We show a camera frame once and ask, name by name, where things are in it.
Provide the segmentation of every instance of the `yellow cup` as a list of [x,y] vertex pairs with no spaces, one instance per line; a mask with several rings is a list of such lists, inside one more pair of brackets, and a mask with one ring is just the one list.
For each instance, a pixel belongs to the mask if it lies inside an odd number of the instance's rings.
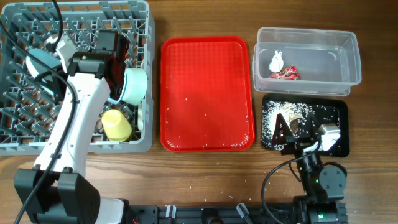
[[109,140],[123,142],[130,137],[131,125],[120,111],[108,110],[102,115],[101,120]]

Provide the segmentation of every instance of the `clear plastic bin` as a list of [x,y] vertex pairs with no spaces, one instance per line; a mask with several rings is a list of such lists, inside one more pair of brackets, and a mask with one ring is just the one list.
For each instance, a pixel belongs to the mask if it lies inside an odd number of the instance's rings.
[[[283,69],[294,65],[301,79],[268,78],[276,50],[283,53]],[[361,79],[358,41],[352,32],[268,27],[258,32],[253,56],[257,91],[346,96]]]

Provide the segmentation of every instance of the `red candy wrapper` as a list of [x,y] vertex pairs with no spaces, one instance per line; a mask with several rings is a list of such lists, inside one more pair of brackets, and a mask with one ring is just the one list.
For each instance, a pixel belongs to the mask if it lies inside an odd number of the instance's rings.
[[272,73],[268,78],[275,79],[286,79],[286,80],[296,80],[300,78],[300,75],[295,66],[289,66],[280,72]]

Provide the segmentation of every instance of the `wooden table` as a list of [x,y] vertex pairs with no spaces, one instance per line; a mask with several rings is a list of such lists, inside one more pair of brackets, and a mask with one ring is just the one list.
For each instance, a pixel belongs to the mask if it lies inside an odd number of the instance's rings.
[[[151,1],[156,23],[154,143],[143,154],[89,155],[86,178],[102,196],[131,204],[259,205],[265,172],[290,156],[260,146],[263,93],[253,91],[256,141],[243,152],[173,154],[159,141],[160,46],[171,37],[238,35],[253,47],[261,27],[349,30],[357,35],[363,80],[344,100],[351,153],[323,157],[348,170],[345,199],[350,223],[398,223],[398,2],[390,1]],[[13,179],[35,156],[0,157],[0,223],[21,207]],[[267,185],[269,202],[291,202],[302,186],[288,168]],[[28,223],[24,216],[23,223]]]

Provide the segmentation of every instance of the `red tray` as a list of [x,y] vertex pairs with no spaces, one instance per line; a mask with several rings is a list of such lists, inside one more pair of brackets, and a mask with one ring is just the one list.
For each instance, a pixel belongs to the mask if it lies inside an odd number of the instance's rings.
[[242,38],[172,38],[163,44],[160,141],[172,152],[244,150],[253,144]]

